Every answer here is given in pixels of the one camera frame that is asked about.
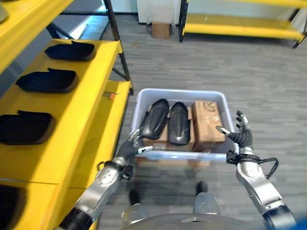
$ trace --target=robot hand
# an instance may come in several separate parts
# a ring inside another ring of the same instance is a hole
[[[123,157],[126,161],[139,153],[151,151],[152,146],[138,147],[140,145],[140,130],[134,130],[130,136],[122,143],[116,157]]]
[[[240,132],[230,132],[223,127],[216,127],[240,147],[239,153],[232,150],[227,152],[226,162],[236,165],[236,177],[246,188],[255,207],[262,214],[267,228],[288,229],[295,225],[293,214],[283,202],[282,196],[268,180],[277,169],[278,160],[275,157],[260,159],[254,154],[249,122],[241,111],[237,111],[236,114],[240,122],[240,125],[237,125]],[[264,175],[260,164],[270,161],[275,161],[275,164],[271,171]]]
[[[217,126],[216,128],[221,133],[224,133],[227,137],[229,137],[234,143],[237,143],[240,148],[250,148],[249,150],[253,151],[253,135],[250,131],[248,119],[239,110],[236,114],[238,115],[236,119],[240,122],[240,124],[237,124],[236,126],[239,128],[240,132],[230,132],[220,126]]]
[[[110,196],[117,190],[119,181],[132,177],[132,166],[127,162],[136,154],[150,151],[152,146],[138,148],[140,130],[133,131],[122,143],[112,161],[100,162],[93,183],[83,192],[73,209],[56,230],[87,230],[98,219]]]

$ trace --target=shelf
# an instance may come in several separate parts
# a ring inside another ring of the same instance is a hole
[[[55,227],[57,219],[48,213],[59,208],[54,200],[58,194],[58,185],[9,181],[0,181],[0,184],[19,187],[25,191],[24,207],[20,206],[20,216],[15,217],[18,220],[13,226],[14,230],[52,230]]]
[[[307,0],[225,0],[225,1],[250,2],[250,3],[259,3],[267,5],[295,7],[295,8],[307,7]]]
[[[73,0],[3,2],[9,17],[0,23],[0,73]]]
[[[96,165],[113,158],[121,120],[131,84],[129,81],[109,81],[106,92],[116,92],[114,100],[101,99],[81,151],[70,187],[87,188],[97,174]]]
[[[43,144],[0,144],[1,178],[37,183],[64,184],[70,181],[87,132],[105,89],[118,53],[119,42],[84,41],[95,45],[96,57],[89,62],[52,60],[42,51],[23,73],[54,69],[74,70],[79,78],[70,93],[31,93],[12,85],[0,99],[0,115],[17,110],[46,112],[56,120],[56,128]],[[55,39],[49,46],[70,43]]]
[[[114,100],[101,98],[70,185],[0,180],[0,184],[26,189],[26,206],[15,230],[51,230],[61,222],[84,189],[93,182],[97,173],[96,165],[113,157],[130,88],[130,81],[108,81],[105,91],[117,95]]]
[[[304,37],[288,21],[212,14],[188,14],[183,33],[238,35],[295,40],[300,40]]]

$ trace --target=cardboard box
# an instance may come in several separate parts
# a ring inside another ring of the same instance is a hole
[[[152,23],[152,35],[154,38],[168,39],[170,35],[168,23]]]
[[[188,119],[190,120],[190,142],[187,145],[174,145],[167,141],[167,124],[165,125],[159,139],[151,140],[148,138],[144,138],[143,139],[144,145],[153,146],[155,150],[192,151],[195,145],[195,132],[194,132],[193,119],[192,119],[192,110],[190,107],[187,109],[188,109]]]
[[[195,146],[193,151],[210,151],[225,141],[225,135],[215,127],[223,126],[215,102],[196,101],[192,105],[195,129]]]

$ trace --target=gray plastic bin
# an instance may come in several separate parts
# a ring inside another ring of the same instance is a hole
[[[137,102],[131,123],[131,131],[138,129],[144,119],[149,106],[159,99],[166,99],[170,106],[176,102],[182,102],[186,107],[191,106],[194,101],[214,101],[217,103],[223,127],[234,131],[234,125],[231,120],[226,97],[223,93],[217,91],[198,91],[198,90],[170,90],[170,89],[143,89],[137,96]],[[173,159],[173,160],[225,160],[226,153],[229,150],[238,152],[237,144],[234,144],[228,138],[214,152],[183,152],[183,151],[164,151],[153,150],[137,155],[146,157],[150,160]]]

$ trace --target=black cable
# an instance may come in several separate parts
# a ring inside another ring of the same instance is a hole
[[[277,167],[278,167],[278,164],[279,164],[279,161],[276,157],[270,157],[268,159],[262,159],[259,161],[259,164],[262,164],[262,163],[267,163],[267,162],[271,162],[271,161],[274,161],[275,164],[272,166],[271,170],[269,171],[268,174],[266,174],[266,178],[269,180],[270,177],[274,174],[274,172],[276,171]]]

